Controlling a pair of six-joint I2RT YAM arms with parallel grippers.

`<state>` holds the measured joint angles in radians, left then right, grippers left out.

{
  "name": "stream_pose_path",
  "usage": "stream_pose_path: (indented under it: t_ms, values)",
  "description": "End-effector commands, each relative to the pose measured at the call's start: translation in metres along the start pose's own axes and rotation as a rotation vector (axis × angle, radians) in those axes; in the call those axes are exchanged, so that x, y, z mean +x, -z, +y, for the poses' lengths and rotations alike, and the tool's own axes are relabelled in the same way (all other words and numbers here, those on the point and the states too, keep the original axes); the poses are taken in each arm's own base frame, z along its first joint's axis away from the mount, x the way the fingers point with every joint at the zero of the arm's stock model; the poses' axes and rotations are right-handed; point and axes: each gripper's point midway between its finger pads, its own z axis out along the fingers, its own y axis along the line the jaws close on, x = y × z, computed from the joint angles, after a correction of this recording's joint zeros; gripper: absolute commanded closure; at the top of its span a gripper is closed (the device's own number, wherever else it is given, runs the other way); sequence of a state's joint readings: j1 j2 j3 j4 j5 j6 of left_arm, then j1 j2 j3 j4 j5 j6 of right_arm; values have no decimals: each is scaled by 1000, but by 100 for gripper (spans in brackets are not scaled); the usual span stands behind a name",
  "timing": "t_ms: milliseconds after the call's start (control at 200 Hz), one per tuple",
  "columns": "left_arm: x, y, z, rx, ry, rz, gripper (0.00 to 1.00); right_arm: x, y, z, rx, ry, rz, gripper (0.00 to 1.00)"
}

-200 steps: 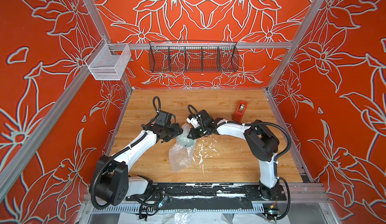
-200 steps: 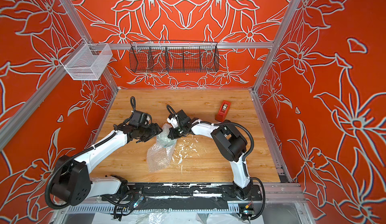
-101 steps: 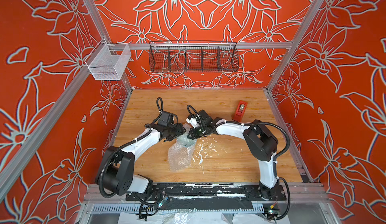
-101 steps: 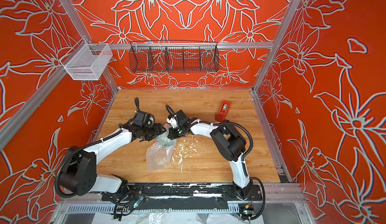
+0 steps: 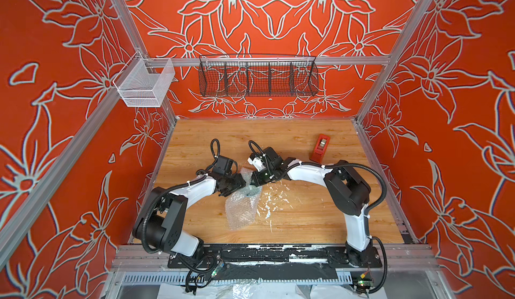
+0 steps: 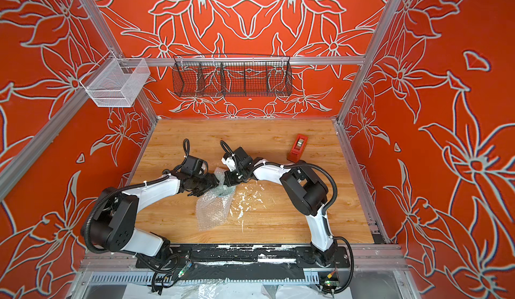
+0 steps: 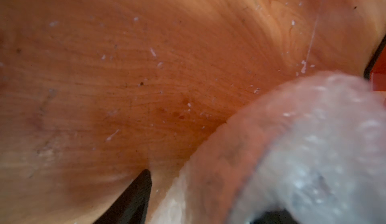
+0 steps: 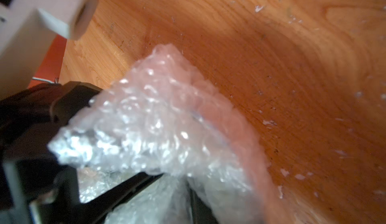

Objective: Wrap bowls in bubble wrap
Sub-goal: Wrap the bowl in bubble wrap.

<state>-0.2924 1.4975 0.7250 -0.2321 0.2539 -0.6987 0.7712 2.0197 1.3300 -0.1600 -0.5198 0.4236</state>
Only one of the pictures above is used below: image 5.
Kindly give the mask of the clear bubble wrap sheet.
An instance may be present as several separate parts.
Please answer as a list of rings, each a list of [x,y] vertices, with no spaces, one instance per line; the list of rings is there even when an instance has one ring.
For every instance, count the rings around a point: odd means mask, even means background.
[[[245,180],[245,186],[225,201],[225,215],[229,230],[237,231],[254,224],[258,214],[262,187],[251,185],[253,171],[243,167],[240,174]]]

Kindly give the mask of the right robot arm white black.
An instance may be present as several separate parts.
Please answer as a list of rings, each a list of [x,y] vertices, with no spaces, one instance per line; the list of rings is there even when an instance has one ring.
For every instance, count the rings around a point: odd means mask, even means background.
[[[375,257],[368,221],[371,209],[386,198],[386,182],[377,171],[344,160],[322,165],[295,158],[282,159],[271,147],[260,153],[253,152],[248,163],[255,168],[252,186],[264,186],[286,179],[325,187],[337,209],[345,216],[345,250],[350,265],[364,266]],[[373,203],[370,202],[371,187],[358,173],[359,169],[374,175],[380,183],[381,195]]]

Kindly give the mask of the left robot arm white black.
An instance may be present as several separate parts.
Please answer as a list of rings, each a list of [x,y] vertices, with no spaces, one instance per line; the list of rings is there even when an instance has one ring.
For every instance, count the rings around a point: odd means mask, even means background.
[[[207,173],[173,187],[156,187],[139,211],[132,236],[141,241],[147,253],[199,258],[203,241],[184,231],[186,210],[216,192],[227,197],[245,186],[241,174]]]

